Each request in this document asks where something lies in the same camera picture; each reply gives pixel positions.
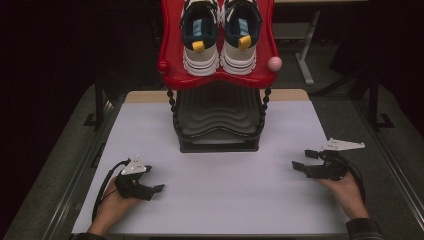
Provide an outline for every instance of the white bracket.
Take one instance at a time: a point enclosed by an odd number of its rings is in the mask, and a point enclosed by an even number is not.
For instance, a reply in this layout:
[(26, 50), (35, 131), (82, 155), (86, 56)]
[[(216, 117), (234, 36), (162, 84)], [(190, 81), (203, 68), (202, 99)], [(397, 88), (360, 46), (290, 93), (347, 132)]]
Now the white bracket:
[(345, 142), (330, 138), (330, 140), (328, 140), (328, 142), (322, 146), (322, 150), (343, 151), (364, 147), (364, 143)]
[(131, 159), (131, 162), (128, 163), (127, 166), (125, 166), (124, 170), (121, 171), (121, 174), (122, 175), (130, 175), (130, 174), (134, 174), (134, 173), (145, 172), (146, 170), (147, 170), (146, 166), (144, 165), (140, 156), (137, 155), (135, 158)]

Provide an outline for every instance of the black sleeve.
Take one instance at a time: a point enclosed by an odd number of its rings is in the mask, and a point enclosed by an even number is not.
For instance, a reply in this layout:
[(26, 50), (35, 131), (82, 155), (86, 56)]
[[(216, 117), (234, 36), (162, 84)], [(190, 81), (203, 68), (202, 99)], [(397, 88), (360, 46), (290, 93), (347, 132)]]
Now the black sleeve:
[(77, 235), (77, 238), (75, 238), (75, 240), (107, 240), (107, 239), (92, 233), (80, 233)]
[(378, 223), (370, 218), (358, 218), (346, 223), (349, 239), (384, 240)]

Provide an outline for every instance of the hand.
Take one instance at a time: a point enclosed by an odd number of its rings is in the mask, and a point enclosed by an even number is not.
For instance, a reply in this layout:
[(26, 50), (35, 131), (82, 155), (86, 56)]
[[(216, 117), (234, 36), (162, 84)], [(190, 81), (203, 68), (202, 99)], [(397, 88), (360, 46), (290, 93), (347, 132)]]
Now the hand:
[(355, 218), (370, 218), (368, 210), (362, 201), (359, 187), (350, 172), (339, 181), (329, 179), (315, 179), (315, 181), (327, 186), (331, 190), (351, 220)]
[(96, 218), (87, 232), (105, 237), (113, 224), (118, 222), (131, 207), (141, 202), (137, 198), (125, 199), (121, 197), (116, 189), (115, 179), (116, 177), (109, 182)]

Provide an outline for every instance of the gray carpet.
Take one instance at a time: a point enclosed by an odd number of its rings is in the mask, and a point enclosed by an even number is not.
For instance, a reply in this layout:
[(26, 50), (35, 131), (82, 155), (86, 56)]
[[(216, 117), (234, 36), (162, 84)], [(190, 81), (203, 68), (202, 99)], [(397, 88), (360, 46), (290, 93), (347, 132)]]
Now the gray carpet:
[[(341, 76), (328, 65), (334, 46), (315, 46), (307, 57), (316, 84), (305, 86), (293, 53), (299, 44), (279, 44), (284, 65), (274, 88), (302, 88), (314, 92)], [(424, 142), (408, 119), (399, 110), (394, 97), (381, 87), (379, 112), (386, 113), (395, 128), (376, 133), (364, 121), (363, 109), (367, 98), (352, 101), (346, 97), (350, 85), (345, 85), (326, 97), (311, 98), (327, 137), (353, 142), (364, 142), (366, 148), (343, 153), (361, 170), (367, 189), (367, 206), (379, 222), (386, 239), (424, 239), (398, 181), (387, 163), (387, 153), (381, 150), (380, 140), (390, 149), (409, 183), (424, 199)], [(83, 126), (88, 114), (94, 113), (93, 87), (87, 90), (53, 149), (42, 172), (22, 208), (16, 215), (5, 239), (69, 239), (72, 226), (88, 191), (95, 169), (91, 164), (98, 159), (99, 149), (106, 142), (121, 101), (106, 109), (106, 122), (99, 131)], [(123, 239), (111, 236), (110, 239)], [(347, 239), (298, 238), (306, 239)]]

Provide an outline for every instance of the sneaker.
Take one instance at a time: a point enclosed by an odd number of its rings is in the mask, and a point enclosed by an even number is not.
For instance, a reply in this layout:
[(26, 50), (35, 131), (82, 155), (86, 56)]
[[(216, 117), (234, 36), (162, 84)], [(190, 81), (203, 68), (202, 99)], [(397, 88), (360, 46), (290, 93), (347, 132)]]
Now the sneaker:
[(219, 67), (216, 47), (219, 8), (216, 0), (186, 0), (181, 13), (183, 63), (194, 76), (208, 76)]
[(221, 65), (230, 74), (246, 75), (256, 66), (261, 15), (256, 0), (225, 0), (221, 10), (225, 41)]

